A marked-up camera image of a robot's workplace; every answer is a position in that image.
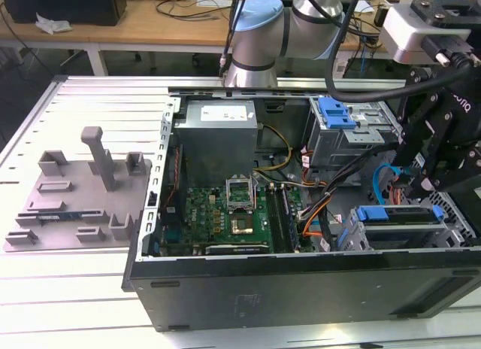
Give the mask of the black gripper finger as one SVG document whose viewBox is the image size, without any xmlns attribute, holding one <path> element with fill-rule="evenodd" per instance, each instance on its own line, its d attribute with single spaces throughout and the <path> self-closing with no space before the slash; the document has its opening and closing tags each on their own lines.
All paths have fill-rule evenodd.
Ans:
<svg viewBox="0 0 481 349">
<path fill-rule="evenodd" d="M 424 199 L 432 192 L 451 193 L 470 186 L 470 150 L 428 152 L 424 164 L 407 188 L 408 199 Z"/>
<path fill-rule="evenodd" d="M 424 158 L 430 156 L 429 149 L 423 146 L 425 141 L 432 138 L 434 129 L 428 126 L 435 113 L 441 111 L 445 103 L 451 99 L 451 93 L 422 93 L 402 98 L 396 114 L 402 125 L 401 143 L 396 150 L 393 160 L 394 166 L 408 166 L 414 156 L 422 151 Z"/>
</svg>

